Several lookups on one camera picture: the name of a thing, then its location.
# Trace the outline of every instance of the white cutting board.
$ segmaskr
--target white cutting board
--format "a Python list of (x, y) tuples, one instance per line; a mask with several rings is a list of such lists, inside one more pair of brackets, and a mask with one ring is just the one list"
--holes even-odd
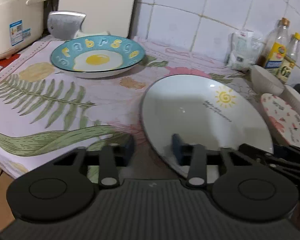
[(109, 31), (127, 37), (134, 0), (59, 0), (59, 11), (76, 11), (87, 16), (82, 25), (85, 33)]

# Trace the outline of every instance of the brown floor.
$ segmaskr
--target brown floor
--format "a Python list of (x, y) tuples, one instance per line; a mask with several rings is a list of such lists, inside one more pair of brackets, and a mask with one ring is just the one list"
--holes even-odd
[(14, 217), (11, 213), (10, 207), (7, 203), (6, 192), (7, 188), (13, 179), (6, 173), (2, 173), (0, 176), (0, 231), (9, 225)]

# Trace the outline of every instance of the white plastic bag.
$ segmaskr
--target white plastic bag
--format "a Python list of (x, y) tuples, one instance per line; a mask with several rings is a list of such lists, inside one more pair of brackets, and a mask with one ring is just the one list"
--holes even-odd
[(232, 51), (227, 67), (247, 71), (255, 65), (263, 48), (261, 36), (247, 30), (236, 31), (232, 36)]

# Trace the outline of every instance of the bottle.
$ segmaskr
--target bottle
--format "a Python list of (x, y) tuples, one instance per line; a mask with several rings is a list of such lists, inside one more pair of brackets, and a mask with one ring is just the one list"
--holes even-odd
[(282, 61), (282, 64), (277, 72), (277, 78), (279, 78), (283, 83), (287, 82), (292, 69), (298, 59), (300, 44), (300, 34), (295, 33), (287, 47), (287, 53)]
[(273, 75), (276, 75), (286, 54), (289, 24), (290, 21), (286, 18), (280, 20), (278, 27), (269, 34), (257, 62), (257, 65), (266, 68)]

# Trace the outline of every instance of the pink patterned plate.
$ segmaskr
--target pink patterned plate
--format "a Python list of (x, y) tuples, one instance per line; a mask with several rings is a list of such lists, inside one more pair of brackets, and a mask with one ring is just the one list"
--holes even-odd
[(271, 134), (284, 145), (300, 147), (300, 115), (281, 98), (263, 94), (261, 104)]

